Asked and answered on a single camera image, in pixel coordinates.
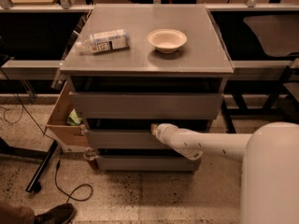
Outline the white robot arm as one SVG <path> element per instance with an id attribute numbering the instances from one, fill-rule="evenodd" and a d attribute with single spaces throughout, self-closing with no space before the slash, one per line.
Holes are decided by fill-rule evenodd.
<path id="1" fill-rule="evenodd" d="M 299 125 L 273 122 L 254 133 L 199 133 L 154 124 L 162 144 L 195 161 L 205 151 L 242 162 L 239 224 L 299 224 Z"/>

